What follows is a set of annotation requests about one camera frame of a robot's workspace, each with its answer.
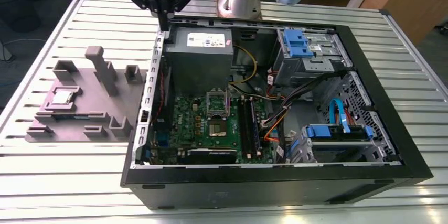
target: green motherboard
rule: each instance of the green motherboard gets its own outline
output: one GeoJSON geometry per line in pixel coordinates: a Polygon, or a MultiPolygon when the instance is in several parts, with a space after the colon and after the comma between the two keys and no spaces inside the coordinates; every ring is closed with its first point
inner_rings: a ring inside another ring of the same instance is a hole
{"type": "MultiPolygon", "coordinates": [[[[158,148],[160,164],[176,164],[178,151],[192,148],[208,148],[212,150],[232,149],[237,151],[237,164],[272,163],[272,145],[265,143],[258,156],[248,157],[242,153],[240,124],[237,114],[237,102],[240,99],[209,98],[206,109],[206,97],[174,98],[172,130],[169,142],[165,148],[158,148]],[[210,111],[221,111],[225,108],[226,116],[209,116],[210,111]]],[[[257,123],[266,118],[264,101],[253,99],[254,116],[257,123]]]]}

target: power supply label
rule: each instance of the power supply label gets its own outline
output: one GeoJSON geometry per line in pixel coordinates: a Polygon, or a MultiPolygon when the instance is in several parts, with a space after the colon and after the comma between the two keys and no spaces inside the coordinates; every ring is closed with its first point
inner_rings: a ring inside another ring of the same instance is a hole
{"type": "Polygon", "coordinates": [[[224,34],[189,33],[186,47],[225,47],[224,34]]]}

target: metal table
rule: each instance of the metal table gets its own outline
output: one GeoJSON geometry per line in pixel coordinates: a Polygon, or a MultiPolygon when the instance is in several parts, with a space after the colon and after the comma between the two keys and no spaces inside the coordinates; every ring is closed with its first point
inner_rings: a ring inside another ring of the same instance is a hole
{"type": "MultiPolygon", "coordinates": [[[[214,16],[213,0],[193,0],[184,14],[214,16]]],[[[262,3],[261,14],[352,28],[434,178],[352,205],[149,211],[118,186],[126,143],[24,140],[57,60],[92,67],[82,53],[98,45],[114,68],[148,69],[157,31],[149,11],[129,0],[73,0],[0,116],[0,221],[438,224],[448,219],[446,88],[394,21],[376,10],[276,3],[262,3]]]]}

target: white label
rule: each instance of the white label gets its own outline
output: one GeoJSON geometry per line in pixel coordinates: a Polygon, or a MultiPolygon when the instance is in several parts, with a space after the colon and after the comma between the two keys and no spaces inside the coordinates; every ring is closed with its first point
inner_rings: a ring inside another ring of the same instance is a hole
{"type": "Polygon", "coordinates": [[[293,130],[289,131],[288,137],[294,137],[296,136],[296,132],[293,130]]]}
{"type": "Polygon", "coordinates": [[[320,46],[312,46],[312,45],[309,45],[309,49],[313,50],[313,51],[321,51],[320,46]]]}
{"type": "Polygon", "coordinates": [[[273,84],[273,76],[268,76],[268,84],[269,84],[269,85],[273,84]]]}
{"type": "Polygon", "coordinates": [[[285,151],[281,149],[280,145],[277,146],[277,153],[280,157],[282,157],[282,155],[285,154],[285,151]]]}
{"type": "Polygon", "coordinates": [[[224,34],[189,33],[186,47],[225,47],[224,34]]]}

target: ram slot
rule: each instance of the ram slot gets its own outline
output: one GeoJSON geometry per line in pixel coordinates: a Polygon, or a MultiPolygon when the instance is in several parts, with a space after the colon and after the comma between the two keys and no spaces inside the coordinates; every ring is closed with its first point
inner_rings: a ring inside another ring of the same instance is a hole
{"type": "Polygon", "coordinates": [[[246,142],[249,145],[250,157],[257,154],[254,134],[253,134],[253,120],[252,120],[252,103],[249,100],[244,100],[244,115],[245,115],[245,131],[246,131],[246,142]]]}
{"type": "Polygon", "coordinates": [[[241,99],[237,101],[237,107],[238,107],[238,117],[237,117],[237,124],[240,126],[240,140],[241,140],[241,151],[242,151],[242,155],[245,157],[250,157],[250,147],[249,147],[249,136],[248,136],[248,125],[246,125],[246,114],[245,114],[245,110],[244,110],[244,103],[245,101],[241,99]]]}
{"type": "Polygon", "coordinates": [[[256,116],[256,111],[254,111],[254,104],[253,100],[249,101],[250,105],[250,117],[252,117],[252,133],[253,133],[253,145],[254,145],[254,152],[256,155],[260,156],[260,136],[258,136],[258,123],[257,123],[257,116],[256,116]]]}

